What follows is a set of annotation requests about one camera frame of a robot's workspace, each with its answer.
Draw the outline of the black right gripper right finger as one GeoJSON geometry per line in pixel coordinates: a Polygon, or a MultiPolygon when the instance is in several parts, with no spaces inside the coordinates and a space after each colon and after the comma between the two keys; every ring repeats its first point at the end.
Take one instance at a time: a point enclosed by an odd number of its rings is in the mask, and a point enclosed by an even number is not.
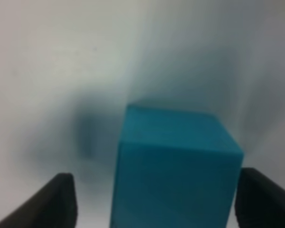
{"type": "Polygon", "coordinates": [[[240,228],[285,228],[285,190],[258,170],[243,168],[235,215],[240,228]]]}

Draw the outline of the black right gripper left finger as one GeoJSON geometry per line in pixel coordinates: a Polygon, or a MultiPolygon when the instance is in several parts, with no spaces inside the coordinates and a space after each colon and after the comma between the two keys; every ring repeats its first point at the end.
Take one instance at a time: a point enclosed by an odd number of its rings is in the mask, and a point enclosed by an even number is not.
{"type": "Polygon", "coordinates": [[[0,228],[74,228],[77,216],[74,176],[59,173],[1,220],[0,228]]]}

